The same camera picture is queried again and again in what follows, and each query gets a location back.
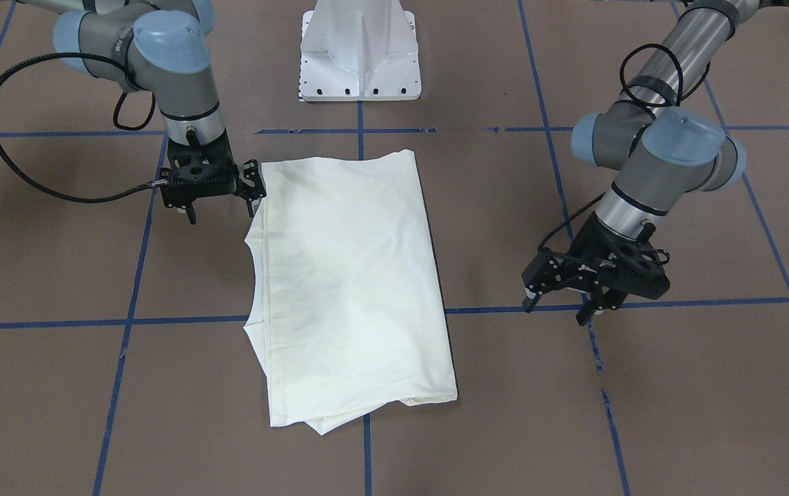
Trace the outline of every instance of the light blue joint cap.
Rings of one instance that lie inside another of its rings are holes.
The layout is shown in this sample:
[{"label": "light blue joint cap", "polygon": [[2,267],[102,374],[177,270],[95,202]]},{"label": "light blue joint cap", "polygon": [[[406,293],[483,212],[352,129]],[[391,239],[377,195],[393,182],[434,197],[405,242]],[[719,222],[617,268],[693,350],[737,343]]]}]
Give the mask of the light blue joint cap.
[{"label": "light blue joint cap", "polygon": [[192,0],[192,6],[195,7],[195,12],[198,13],[198,22],[201,24],[201,30],[205,32],[205,37],[214,31],[214,26],[217,24],[217,14],[214,11],[214,6],[211,6],[211,0]]},{"label": "light blue joint cap", "polygon": [[177,74],[195,74],[211,65],[211,51],[193,16],[155,10],[134,23],[134,44],[152,65]]},{"label": "light blue joint cap", "polygon": [[666,163],[696,167],[719,153],[725,131],[705,116],[668,107],[642,135],[646,150]]},{"label": "light blue joint cap", "polygon": [[741,176],[744,175],[744,172],[746,172],[746,149],[737,139],[729,136],[728,141],[734,143],[734,149],[737,150],[737,166],[734,168],[734,174],[731,175],[727,183],[721,186],[722,188],[733,185],[733,183],[736,183],[737,179],[740,179]]},{"label": "light blue joint cap", "polygon": [[593,128],[596,127],[596,118],[599,114],[587,114],[581,117],[571,130],[571,154],[581,161],[599,167],[593,158]]},{"label": "light blue joint cap", "polygon": [[[82,25],[82,18],[87,14],[85,10],[70,10],[64,12],[57,18],[57,24],[54,25],[54,34],[52,35],[54,41],[54,50],[57,53],[64,52],[81,52],[79,49],[79,26]],[[88,67],[85,67],[85,60],[83,59],[62,59],[63,63],[69,65],[70,68],[88,72]]]}]

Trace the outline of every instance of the white plastic base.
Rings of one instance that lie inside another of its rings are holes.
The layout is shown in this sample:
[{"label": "white plastic base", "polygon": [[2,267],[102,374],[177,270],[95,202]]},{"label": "white plastic base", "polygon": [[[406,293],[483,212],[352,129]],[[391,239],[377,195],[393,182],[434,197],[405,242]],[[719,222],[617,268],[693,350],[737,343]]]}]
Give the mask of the white plastic base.
[{"label": "white plastic base", "polygon": [[[338,8],[331,6],[321,12],[327,19],[318,19],[321,3],[303,14],[300,100],[400,101],[422,94],[416,16],[405,12],[399,0],[373,1],[363,12],[350,12],[350,19],[329,19]],[[385,17],[388,25],[379,28]],[[311,24],[313,18],[318,24]],[[309,25],[313,32],[307,40]],[[346,32],[332,32],[335,29]],[[404,34],[406,29],[412,34],[410,39]]]}]

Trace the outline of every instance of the white cloth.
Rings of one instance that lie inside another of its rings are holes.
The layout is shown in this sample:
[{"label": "white cloth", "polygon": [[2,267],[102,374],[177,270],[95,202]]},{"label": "white cloth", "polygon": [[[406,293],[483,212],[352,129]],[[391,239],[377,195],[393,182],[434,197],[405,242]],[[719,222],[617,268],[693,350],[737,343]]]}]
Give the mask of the white cloth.
[{"label": "white cloth", "polygon": [[244,330],[271,426],[320,434],[387,402],[457,398],[412,151],[264,163],[245,242],[256,293]]}]

